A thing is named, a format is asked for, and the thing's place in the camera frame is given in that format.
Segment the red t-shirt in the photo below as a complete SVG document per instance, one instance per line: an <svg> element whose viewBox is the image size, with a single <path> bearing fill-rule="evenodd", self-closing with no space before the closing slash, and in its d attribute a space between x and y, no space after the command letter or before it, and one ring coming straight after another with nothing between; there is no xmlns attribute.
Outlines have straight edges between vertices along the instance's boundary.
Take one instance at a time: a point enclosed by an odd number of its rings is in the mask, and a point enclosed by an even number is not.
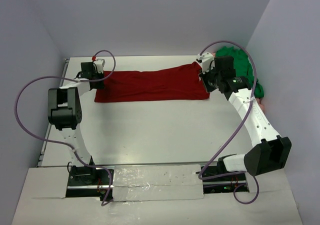
<svg viewBox="0 0 320 225"><path fill-rule="evenodd" d="M207 100L196 62L158 71L115 71L95 93L96 103Z"/></svg>

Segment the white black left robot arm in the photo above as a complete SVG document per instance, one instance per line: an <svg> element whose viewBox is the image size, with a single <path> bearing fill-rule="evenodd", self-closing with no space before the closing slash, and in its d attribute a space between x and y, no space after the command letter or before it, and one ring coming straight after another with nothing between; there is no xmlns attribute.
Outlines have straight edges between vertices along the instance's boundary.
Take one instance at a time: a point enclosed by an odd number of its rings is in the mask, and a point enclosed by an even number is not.
<svg viewBox="0 0 320 225"><path fill-rule="evenodd" d="M68 148L70 180L91 185L97 181L98 175L92 167L95 164L80 129L83 118L80 96L93 89L104 88L105 60L95 58L91 62L82 62L80 66L81 71L75 81L48 90L48 121L60 132L63 142L71 145Z"/></svg>

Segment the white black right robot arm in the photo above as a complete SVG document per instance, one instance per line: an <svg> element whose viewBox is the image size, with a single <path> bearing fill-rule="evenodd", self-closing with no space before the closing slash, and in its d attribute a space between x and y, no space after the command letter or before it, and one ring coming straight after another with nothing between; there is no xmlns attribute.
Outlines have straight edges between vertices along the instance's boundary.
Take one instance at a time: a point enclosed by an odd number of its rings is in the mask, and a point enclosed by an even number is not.
<svg viewBox="0 0 320 225"><path fill-rule="evenodd" d="M249 173L258 176L283 169L287 162L292 143L282 137L271 125L252 94L252 86L244 76L237 76L234 59L231 56L215 58L206 52L197 56L201 66L199 78L208 93L218 90L235 108L242 119L252 144L246 154L230 154L218 158L217 174L214 178L226 175Z"/></svg>

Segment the green t-shirt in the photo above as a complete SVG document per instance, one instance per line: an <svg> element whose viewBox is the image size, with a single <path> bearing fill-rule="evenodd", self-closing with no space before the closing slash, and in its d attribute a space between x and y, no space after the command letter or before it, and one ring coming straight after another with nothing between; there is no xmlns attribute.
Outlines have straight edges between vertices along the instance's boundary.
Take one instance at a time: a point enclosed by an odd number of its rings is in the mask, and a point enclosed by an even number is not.
<svg viewBox="0 0 320 225"><path fill-rule="evenodd" d="M250 86L253 86L254 83L254 72L252 69L251 62L247 54L241 50L236 49L233 46L227 47L224 46L221 49L217 50L215 53L215 57L224 57L231 56L233 57L233 66L236 71L236 75L238 77L246 77Z"/></svg>

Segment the salmon pink t-shirt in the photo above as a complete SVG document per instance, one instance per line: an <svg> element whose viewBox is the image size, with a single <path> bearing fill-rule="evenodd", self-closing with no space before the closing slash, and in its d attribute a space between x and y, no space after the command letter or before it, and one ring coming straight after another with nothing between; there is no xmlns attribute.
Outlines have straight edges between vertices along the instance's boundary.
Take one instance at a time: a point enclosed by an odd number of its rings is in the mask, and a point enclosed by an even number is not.
<svg viewBox="0 0 320 225"><path fill-rule="evenodd" d="M260 107L260 109L265 112L265 106L261 103L261 99L260 98L256 98L256 101Z"/></svg>

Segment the white cardboard front cover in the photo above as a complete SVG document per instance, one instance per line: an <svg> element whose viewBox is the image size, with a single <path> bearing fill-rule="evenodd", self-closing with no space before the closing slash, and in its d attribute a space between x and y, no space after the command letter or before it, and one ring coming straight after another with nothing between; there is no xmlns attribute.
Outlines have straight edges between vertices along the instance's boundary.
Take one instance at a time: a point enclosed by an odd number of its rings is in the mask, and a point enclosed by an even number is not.
<svg viewBox="0 0 320 225"><path fill-rule="evenodd" d="M300 225L288 181L276 174L257 200L248 192L205 194L197 185L118 187L115 201L66 196L63 166L30 168L13 217L15 225Z"/></svg>

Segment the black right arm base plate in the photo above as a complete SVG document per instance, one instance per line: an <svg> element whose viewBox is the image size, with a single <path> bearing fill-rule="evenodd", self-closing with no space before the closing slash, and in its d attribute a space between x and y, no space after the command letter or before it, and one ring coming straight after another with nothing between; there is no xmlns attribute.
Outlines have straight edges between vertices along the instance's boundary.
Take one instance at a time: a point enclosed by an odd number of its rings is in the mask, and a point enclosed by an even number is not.
<svg viewBox="0 0 320 225"><path fill-rule="evenodd" d="M236 188L236 192L249 191L244 173L203 180L202 185L204 194L232 193Z"/></svg>

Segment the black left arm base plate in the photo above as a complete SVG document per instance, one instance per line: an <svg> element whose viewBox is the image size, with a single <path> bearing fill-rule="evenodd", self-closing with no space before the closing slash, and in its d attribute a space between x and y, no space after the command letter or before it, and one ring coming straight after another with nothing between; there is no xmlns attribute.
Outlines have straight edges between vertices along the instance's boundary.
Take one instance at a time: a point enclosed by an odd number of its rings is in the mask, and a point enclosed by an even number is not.
<svg viewBox="0 0 320 225"><path fill-rule="evenodd" d="M71 166L67 170L66 198L94 197L102 202L109 190L105 202L113 199L113 185L110 184L112 179L105 169Z"/></svg>

